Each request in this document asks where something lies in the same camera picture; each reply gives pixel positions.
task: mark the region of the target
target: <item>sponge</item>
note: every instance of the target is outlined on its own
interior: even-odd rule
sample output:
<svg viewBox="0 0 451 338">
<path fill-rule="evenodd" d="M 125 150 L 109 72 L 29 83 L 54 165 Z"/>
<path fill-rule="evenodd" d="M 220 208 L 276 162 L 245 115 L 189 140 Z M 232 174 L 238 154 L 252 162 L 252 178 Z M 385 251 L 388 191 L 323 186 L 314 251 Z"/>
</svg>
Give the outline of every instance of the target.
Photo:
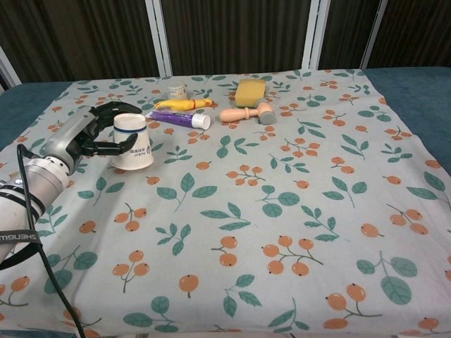
<svg viewBox="0 0 451 338">
<path fill-rule="evenodd" d="M 262 79 L 240 80 L 235 94 L 237 107 L 256 107 L 257 101 L 265 96 L 265 84 Z"/>
</svg>

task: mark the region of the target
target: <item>robotic hand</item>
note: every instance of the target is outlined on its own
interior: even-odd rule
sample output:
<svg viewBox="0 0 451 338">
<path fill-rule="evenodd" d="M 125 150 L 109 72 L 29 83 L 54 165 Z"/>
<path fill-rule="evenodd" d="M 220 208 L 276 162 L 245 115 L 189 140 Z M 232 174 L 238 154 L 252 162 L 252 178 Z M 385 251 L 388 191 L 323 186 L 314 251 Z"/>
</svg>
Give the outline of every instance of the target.
<svg viewBox="0 0 451 338">
<path fill-rule="evenodd" d="M 50 137 L 45 146 L 44 158 L 26 151 L 25 156 L 31 158 L 25 166 L 25 172 L 30 191 L 33 223 L 37 222 L 45 209 L 68 186 L 68 176 L 74 173 L 82 155 L 115 156 L 133 147 L 137 134 L 130 135 L 119 144 L 94 141 L 105 127 L 113 125 L 114 117 L 121 113 L 139 114 L 141 110 L 117 101 L 96 108 L 81 108 Z M 20 262 L 8 262 L 10 258 L 4 261 L 16 243 L 39 242 L 35 233 L 27 233 L 27 230 L 24 230 L 28 228 L 28 222 L 22 179 L 13 178 L 3 185 L 0 183 L 0 215 L 7 215 L 0 223 L 0 270 L 2 270 Z M 11 230 L 24 231 L 17 233 Z"/>
</svg>

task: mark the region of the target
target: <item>yellow rubber chicken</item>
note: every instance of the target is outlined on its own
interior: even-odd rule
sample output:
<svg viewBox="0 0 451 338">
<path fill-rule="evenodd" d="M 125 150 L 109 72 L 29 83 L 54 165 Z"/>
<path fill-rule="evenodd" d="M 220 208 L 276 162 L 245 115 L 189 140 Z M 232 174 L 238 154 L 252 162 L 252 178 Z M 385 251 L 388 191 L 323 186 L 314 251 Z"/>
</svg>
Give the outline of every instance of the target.
<svg viewBox="0 0 451 338">
<path fill-rule="evenodd" d="M 203 100 L 165 100 L 158 102 L 155 105 L 156 109 L 160 108 L 171 108 L 176 111 L 188 111 L 190 109 L 196 109 L 201 107 L 208 107 L 212 105 L 213 101 L 211 99 Z"/>
</svg>

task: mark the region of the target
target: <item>dark curtain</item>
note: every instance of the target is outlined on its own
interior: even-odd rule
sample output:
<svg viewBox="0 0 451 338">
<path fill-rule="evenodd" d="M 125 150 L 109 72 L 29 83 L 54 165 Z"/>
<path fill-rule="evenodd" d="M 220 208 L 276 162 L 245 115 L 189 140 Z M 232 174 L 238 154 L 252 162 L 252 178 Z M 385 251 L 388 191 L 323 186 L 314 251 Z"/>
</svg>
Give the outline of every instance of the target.
<svg viewBox="0 0 451 338">
<path fill-rule="evenodd" d="M 451 1 L 389 0 L 369 68 L 451 66 Z"/>
<path fill-rule="evenodd" d="M 319 69 L 359 68 L 379 0 L 331 0 Z"/>
<path fill-rule="evenodd" d="M 310 0 L 162 0 L 174 75 L 301 67 Z"/>
<path fill-rule="evenodd" d="M 159 74 L 144 0 L 1 0 L 0 45 L 23 82 Z"/>
</svg>

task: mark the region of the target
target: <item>tube cap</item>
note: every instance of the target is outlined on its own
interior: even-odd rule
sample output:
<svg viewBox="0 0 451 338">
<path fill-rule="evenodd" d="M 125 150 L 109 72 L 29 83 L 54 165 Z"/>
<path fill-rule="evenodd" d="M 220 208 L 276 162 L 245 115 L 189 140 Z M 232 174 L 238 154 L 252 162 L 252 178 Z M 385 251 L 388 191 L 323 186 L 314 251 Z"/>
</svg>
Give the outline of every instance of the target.
<svg viewBox="0 0 451 338">
<path fill-rule="evenodd" d="M 210 116 L 204 114 L 193 114 L 191 125 L 193 128 L 209 129 L 211 123 Z"/>
</svg>

